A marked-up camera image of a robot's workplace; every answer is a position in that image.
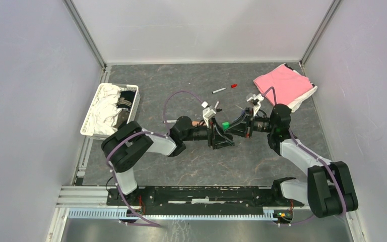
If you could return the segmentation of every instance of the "white basket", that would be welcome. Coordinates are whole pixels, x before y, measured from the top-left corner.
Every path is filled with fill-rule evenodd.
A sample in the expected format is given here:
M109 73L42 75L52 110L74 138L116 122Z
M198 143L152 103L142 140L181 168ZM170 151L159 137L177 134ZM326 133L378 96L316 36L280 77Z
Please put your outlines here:
M93 101L90 104L90 108L88 109L87 115L85 116L84 123L82 124L81 127L81 134L91 137L92 139L96 140L105 140L109 135L100 135L100 134L95 134L88 132L87 129L87 124L89 122L90 116L91 116L91 107L93 106L93 103L97 103L98 101L98 94L99 91L106 85L115 85L121 88L122 91L135 91L136 94L134 95L134 101L133 104L131 105L131 110L130 114L128 116L128 121L127 123L131 122L134 120L136 117L136 111L137 107L139 106L139 101L140 101L140 93L139 93L139 87L136 85L126 85L126 84L112 84L112 83L101 83L99 87L97 88L96 94L94 95Z

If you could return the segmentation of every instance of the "pink cloth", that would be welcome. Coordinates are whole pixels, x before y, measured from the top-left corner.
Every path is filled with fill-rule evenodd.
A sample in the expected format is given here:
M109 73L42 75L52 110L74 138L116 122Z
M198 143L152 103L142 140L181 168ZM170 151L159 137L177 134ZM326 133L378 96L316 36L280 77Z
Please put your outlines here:
M257 77L254 83L261 94L273 86L277 96L277 103L285 105L289 105L296 98L313 88L308 77L302 76L285 65L281 65L273 71ZM272 105L275 105L272 90L266 94L266 98Z

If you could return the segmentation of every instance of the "metal frame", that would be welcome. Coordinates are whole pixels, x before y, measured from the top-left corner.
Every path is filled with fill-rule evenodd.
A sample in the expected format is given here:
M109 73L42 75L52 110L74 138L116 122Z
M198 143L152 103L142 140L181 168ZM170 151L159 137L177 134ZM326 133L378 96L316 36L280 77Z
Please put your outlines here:
M108 83L110 77L110 70L112 66L107 66L100 76L99 83ZM81 146L81 150L77 156L77 166L75 167L72 184L75 185L78 179L84 179L85 171L87 169L88 160L90 158L91 147L94 139L90 137L84 137L84 141Z
M88 218L88 219L133 219L126 215L126 206L107 206L108 192L105 187L94 186L66 186L61 188L57 200L56 209L51 222L51 226L46 238L46 242L59 242L62 239L68 218ZM228 216L175 216L175 215L154 215L147 216L150 219L158 220L267 220L272 218L270 214L274 210L285 210L289 207L263 207L264 215L228 215ZM309 206L295 207L295 210L310 210ZM366 242L364 233L361 230L357 212L346 214L348 226L354 242Z
M329 24L329 21L332 19L333 15L335 14L341 2L342 0L333 0L332 4L330 4L330 7L327 10L326 15L324 15L324 18L322 19L318 29L316 30L311 42L308 45L308 48L306 48L305 54L303 54L302 59L300 59L301 65L304 65L308 61L311 53L316 47L316 44L318 43L319 39L323 35L325 29Z
M93 41L93 38L91 37L90 33L88 32L87 27L85 26L84 21L82 20L81 16L79 15L78 10L75 7L75 4L72 0L63 0L64 4L69 10L69 13L71 14L73 20L75 21L77 27L79 28L79 31L81 32L83 38L87 42L90 50L93 52L93 55L96 59L96 61L99 63L99 65L104 69L106 68L106 62L104 61L102 55L100 54L96 44Z

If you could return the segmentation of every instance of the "purple cable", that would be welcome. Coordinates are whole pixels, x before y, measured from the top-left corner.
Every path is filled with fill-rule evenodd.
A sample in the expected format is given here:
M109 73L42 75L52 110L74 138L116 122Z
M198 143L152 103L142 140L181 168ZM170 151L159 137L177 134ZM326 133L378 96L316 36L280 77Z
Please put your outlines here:
M164 135L160 135L160 134L155 134L155 133L151 133L149 131L141 131L141 132L138 132L138 133L135 133L131 136L129 136L128 138L126 138L125 140L123 140L121 143L119 143L117 146L115 146L115 148L113 148L113 150L107 155L106 157L106 165L113 170L112 172L112 175L113 175L113 179L116 180L116 173L115 173L115 170L113 169L112 165L109 164L109 161L110 159L112 158L112 156L115 154L115 152L121 147L123 146L126 142L130 141L132 138L136 137L136 136L139 136L139 135L144 135L144 134L147 134L147 135L156 135L156 136L159 136L159 137L164 137ZM155 223L155 222L152 222L150 220L148 220L147 218L143 217L142 215L140 215L138 212L136 212L130 205L129 203L127 202L127 200L125 199L125 196L124 196L124 193L122 193L122 189L121 187L119 186L119 184L116 185L116 188L118 189L119 193L121 194L121 197L122 197L122 200L124 201L125 205L128 207L128 209L131 210L131 212L137 216L139 219L147 222L148 224L143 224L143 223L128 223L129 225L134 225L134 226L148 226L148 227L161 227L161 225L159 225L158 223Z
M315 217L315 215L312 214L309 218L307 218L307 219L305 219L305 220L298 221L298 222L294 222L294 223L289 223L289 224L280 223L280 225L282 225L282 226L300 225L300 224L303 224L303 223L306 223L306 222L309 222L309 221L313 220L314 217Z
M277 96L275 95L275 88L270 87L262 94L262 96L265 96L270 90L272 89L272 92L274 93L274 106L277 105Z
M321 159L319 158L317 155L315 155L313 152L311 152L310 150L308 150L306 147L304 147L303 145L299 144L296 140L296 138L294 137L294 134L291 130L289 130L289 133L290 133L290 136L291 136L291 139L293 140L293 142L300 148L302 149L303 151L305 151L308 155L312 156L314 159L316 159L317 161L319 161L321 164L323 164L324 168L327 170L327 173L329 173L330 175L330 178L332 179L333 183L335 184L335 187L336 187L336 191L338 192L338 195L339 195L339 199L341 201L341 204L342 204L342 214L341 216L345 215L346 213L346 203L345 203L345 199L343 198L343 195L342 195L342 190L340 189L339 187L339 184L338 182L336 181L336 178L335 178L335 175L333 175L333 172L332 170L330 170L330 167Z
M167 127L168 129L168 133L167 135L170 135L170 126L168 125L167 123L167 117L166 117L166 113L167 113L167 103L168 101L170 100L170 98L172 98L174 95L176 95L177 93L181 93L181 92L185 92L185 93L189 93L190 95L194 96L200 103L203 103L204 101L202 101L200 99L200 97L198 97L198 95L194 94L193 92L191 91L187 91L187 90L180 90L180 91L177 91L177 92L174 92L173 94L171 94L167 100L165 101L164 103L164 112L162 113L162 118L164 119L164 123L165 123L165 126Z

